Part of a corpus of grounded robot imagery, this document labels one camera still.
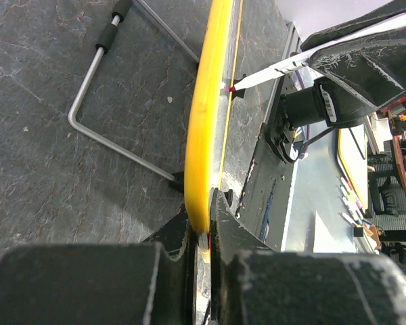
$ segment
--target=white label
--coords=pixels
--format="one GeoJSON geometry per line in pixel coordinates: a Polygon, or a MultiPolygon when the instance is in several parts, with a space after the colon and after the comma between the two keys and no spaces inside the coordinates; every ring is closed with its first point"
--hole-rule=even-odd
{"type": "Polygon", "coordinates": [[[320,85],[320,92],[322,92],[323,100],[325,101],[326,112],[330,117],[331,122],[337,121],[336,110],[334,108],[334,103],[332,102],[331,96],[327,91],[323,90],[322,85],[320,85]]]}

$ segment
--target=yellow plastic edge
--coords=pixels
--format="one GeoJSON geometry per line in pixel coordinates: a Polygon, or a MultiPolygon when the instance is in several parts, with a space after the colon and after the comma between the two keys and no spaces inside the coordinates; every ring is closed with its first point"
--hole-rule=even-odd
{"type": "Polygon", "coordinates": [[[349,178],[349,181],[352,183],[352,187],[355,190],[355,193],[357,194],[358,199],[363,204],[364,209],[368,209],[368,204],[365,204],[366,201],[362,197],[361,191],[358,191],[358,185],[356,184],[355,178],[352,176],[352,173],[350,173],[349,169],[346,167],[347,166],[346,160],[344,159],[344,155],[342,153],[342,150],[340,149],[342,136],[343,136],[343,134],[342,134],[341,130],[338,130],[338,143],[337,143],[338,156],[340,157],[340,161],[343,165],[343,169],[346,171],[347,177],[349,178]]]}
{"type": "MultiPolygon", "coordinates": [[[[234,59],[233,59],[233,71],[231,72],[232,78],[231,78],[230,87],[233,87],[233,84],[235,83],[234,77],[235,77],[235,71],[236,71],[236,60],[238,58],[238,47],[239,47],[239,36],[240,36],[240,33],[241,33],[242,4],[243,4],[243,2],[244,2],[243,0],[240,0],[240,4],[239,4],[238,31],[236,32],[235,56],[234,56],[234,59]]],[[[229,131],[231,96],[232,96],[232,93],[229,93],[229,103],[227,105],[227,119],[225,121],[223,152],[221,153],[221,165],[220,165],[220,170],[221,171],[224,169],[225,147],[226,147],[226,144],[227,144],[227,133],[229,131]]],[[[218,188],[221,188],[222,180],[223,180],[223,173],[219,173],[218,188]]]]}
{"type": "Polygon", "coordinates": [[[212,0],[189,116],[185,208],[194,231],[209,232],[209,191],[221,80],[233,0],[212,0]]]}

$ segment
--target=dark stone surface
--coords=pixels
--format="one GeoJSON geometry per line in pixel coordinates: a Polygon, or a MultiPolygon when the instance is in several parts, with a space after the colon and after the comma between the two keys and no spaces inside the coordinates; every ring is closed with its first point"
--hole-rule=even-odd
{"type": "MultiPolygon", "coordinates": [[[[199,56],[210,1],[148,4],[199,56]]],[[[66,119],[113,5],[0,0],[0,256],[28,243],[137,242],[180,209],[182,195],[167,181],[66,119]]],[[[274,2],[245,1],[242,28],[238,75],[277,60],[286,28],[274,2]]],[[[195,75],[193,60],[135,4],[77,118],[169,173],[180,171],[195,75]]],[[[232,110],[232,118],[245,114],[233,120],[245,132],[232,134],[249,142],[250,157],[250,135],[260,127],[253,118],[264,116],[259,107],[271,85],[262,87],[232,110]]],[[[244,179],[250,160],[243,161],[228,158],[226,169],[244,179]]]]}

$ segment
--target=marker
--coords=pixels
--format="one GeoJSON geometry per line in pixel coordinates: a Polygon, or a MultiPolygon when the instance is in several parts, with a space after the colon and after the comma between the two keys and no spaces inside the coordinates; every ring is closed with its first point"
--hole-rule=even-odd
{"type": "Polygon", "coordinates": [[[371,226],[371,225],[373,225],[370,221],[367,221],[367,220],[363,220],[363,224],[366,224],[366,225],[368,225],[368,226],[371,226]]]}
{"type": "Polygon", "coordinates": [[[357,193],[354,191],[352,184],[350,181],[346,181],[344,177],[340,177],[343,186],[346,188],[347,192],[349,193],[348,196],[353,196],[352,201],[356,203],[359,210],[363,208],[361,201],[359,200],[357,193]]]}
{"type": "Polygon", "coordinates": [[[360,220],[364,219],[362,213],[360,212],[358,206],[355,204],[355,201],[353,200],[353,197],[349,195],[346,191],[346,188],[343,185],[340,185],[341,192],[343,193],[343,196],[347,200],[347,204],[349,204],[349,207],[352,209],[352,214],[357,215],[360,220]]]}
{"type": "Polygon", "coordinates": [[[355,220],[355,222],[358,223],[359,225],[362,225],[362,222],[361,222],[360,218],[358,218],[357,214],[352,210],[352,207],[351,207],[351,205],[349,204],[349,202],[348,202],[346,196],[343,196],[342,199],[343,199],[344,205],[346,206],[346,208],[347,208],[347,209],[349,210],[349,212],[351,213],[351,216],[352,216],[353,220],[355,220]]]}
{"type": "Polygon", "coordinates": [[[353,225],[354,227],[358,227],[358,224],[356,222],[353,221],[353,219],[351,217],[349,217],[346,213],[341,212],[342,217],[349,222],[351,225],[353,225]]]}
{"type": "Polygon", "coordinates": [[[243,78],[239,83],[230,88],[230,91],[237,91],[240,89],[254,87],[260,83],[264,83],[265,81],[280,78],[285,74],[290,74],[295,70],[298,70],[304,66],[308,66],[308,59],[320,49],[324,49],[341,42],[358,39],[359,37],[387,32],[389,30],[397,30],[401,28],[406,28],[406,12],[358,30],[357,32],[353,32],[349,35],[340,37],[339,39],[334,39],[333,41],[314,47],[312,49],[309,49],[308,51],[296,54],[295,56],[282,60],[276,64],[273,64],[266,69],[263,69],[254,74],[251,74],[248,77],[243,78]]]}

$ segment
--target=black rubber grip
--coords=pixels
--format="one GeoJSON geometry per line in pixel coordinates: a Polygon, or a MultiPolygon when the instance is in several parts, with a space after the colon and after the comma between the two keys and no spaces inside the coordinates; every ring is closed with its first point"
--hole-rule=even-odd
{"type": "Polygon", "coordinates": [[[114,42],[114,38],[117,34],[117,26],[111,23],[107,24],[107,26],[102,31],[101,36],[96,43],[96,49],[102,47],[104,49],[104,54],[107,54],[111,48],[111,45],[114,42]]]}
{"type": "Polygon", "coordinates": [[[122,22],[128,14],[129,8],[131,8],[133,0],[119,0],[114,6],[112,17],[120,17],[120,22],[122,22]]]}

